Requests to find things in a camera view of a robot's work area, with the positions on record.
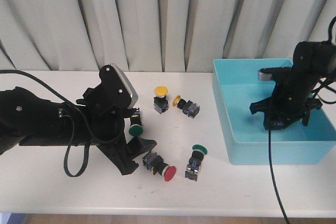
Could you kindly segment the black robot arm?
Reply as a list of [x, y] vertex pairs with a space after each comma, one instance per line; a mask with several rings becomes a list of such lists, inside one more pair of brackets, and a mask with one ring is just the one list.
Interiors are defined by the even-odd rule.
[[291, 67], [262, 68], [258, 79], [275, 82], [270, 97], [249, 107], [252, 114], [264, 113], [266, 130], [285, 129], [297, 121], [306, 126], [311, 110], [322, 107], [317, 93], [335, 81], [335, 45], [329, 41], [300, 42]]
[[134, 159], [151, 151], [156, 141], [125, 140], [124, 118], [133, 110], [98, 113], [83, 99], [72, 107], [41, 99], [16, 87], [1, 92], [1, 153], [20, 146], [96, 146], [122, 175], [133, 173]]

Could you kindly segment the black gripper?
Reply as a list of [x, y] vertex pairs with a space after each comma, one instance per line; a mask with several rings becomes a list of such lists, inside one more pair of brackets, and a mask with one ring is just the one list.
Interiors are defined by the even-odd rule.
[[139, 165], [133, 161], [143, 153], [156, 147], [155, 140], [134, 136], [126, 144], [124, 119], [133, 109], [108, 107], [108, 99], [102, 86], [88, 88], [82, 99], [76, 100], [88, 119], [94, 145], [118, 168], [122, 175], [132, 174]]
[[272, 96], [249, 106], [251, 114], [263, 112], [264, 127], [269, 130], [271, 120], [283, 120], [285, 128], [297, 121], [308, 126], [312, 109], [321, 109], [322, 102], [310, 94], [321, 76], [315, 73], [297, 72], [291, 68], [283, 82], [276, 82]]

